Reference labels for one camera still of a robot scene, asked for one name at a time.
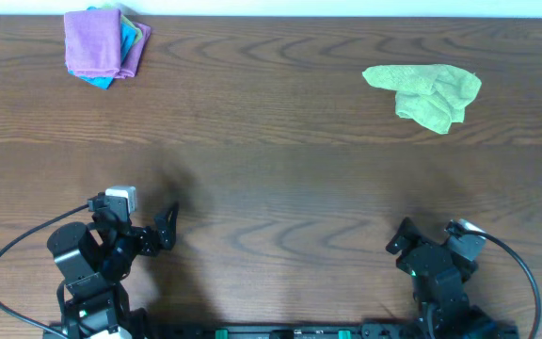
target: purple towel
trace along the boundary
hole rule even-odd
[[[141,59],[141,53],[143,51],[146,42],[150,38],[151,28],[144,24],[133,23],[137,28],[141,29],[143,32],[143,38],[139,40],[131,49],[129,54],[124,59],[122,66],[120,67],[120,72],[114,75],[118,79],[126,79],[127,76],[135,77],[137,73],[137,65],[139,65],[139,60]]]
[[[74,75],[114,76],[120,71],[120,10],[64,14],[66,66]]]

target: folded towel stack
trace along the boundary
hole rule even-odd
[[[100,89],[114,79],[134,77],[151,29],[125,18],[117,8],[64,14],[68,72]]]

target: crumpled green towel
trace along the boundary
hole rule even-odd
[[[438,134],[463,122],[465,107],[482,85],[476,75],[451,65],[392,65],[363,72],[375,88],[396,90],[396,114]]]

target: wooden table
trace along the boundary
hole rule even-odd
[[[542,20],[135,20],[153,27],[138,77],[104,91],[67,74],[61,17],[0,17],[0,249],[129,184],[137,225],[183,204],[176,248],[138,258],[124,284],[166,321],[412,317],[411,281],[384,251],[404,216],[438,240],[472,220],[542,292]],[[360,75],[428,63],[483,81],[446,136],[397,118],[394,93]],[[0,262],[1,300],[44,322],[59,319],[53,230]],[[492,245],[479,264],[471,300],[525,337],[524,274]],[[40,331],[0,311],[0,337]]]

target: towel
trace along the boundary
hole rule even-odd
[[[114,76],[120,71],[120,10],[64,14],[66,66],[76,75]]]
[[[363,72],[375,88],[396,90],[396,114],[438,134],[463,122],[465,107],[482,85],[476,75],[451,65],[375,66]]]
[[[148,39],[150,38],[151,28],[149,26],[139,23],[134,24],[143,32],[143,39],[141,39],[138,43],[131,47],[131,50],[129,50],[129,54],[122,62],[122,66],[120,66],[120,72],[114,75],[115,78],[125,79],[128,76],[136,76],[137,66],[139,65],[139,60],[141,59],[143,48],[146,45],[146,42],[148,42]]]
[[[129,54],[129,51],[133,49],[131,48],[131,46],[133,45],[133,40],[136,37],[136,32],[128,24],[122,23],[120,25],[122,26],[122,30],[121,30],[122,44],[120,46],[120,57],[124,61],[124,59]],[[118,77],[118,74],[119,74],[119,73],[116,73],[114,74],[114,77],[112,77],[112,76],[93,76],[93,75],[98,75],[98,73],[96,72],[87,73],[88,75],[92,75],[92,76],[80,75],[79,72],[72,72],[72,71],[69,71],[69,73],[80,77],[81,79],[89,82],[93,86],[99,87],[100,89],[108,89],[110,85],[112,84],[112,81],[114,80],[114,78]]]

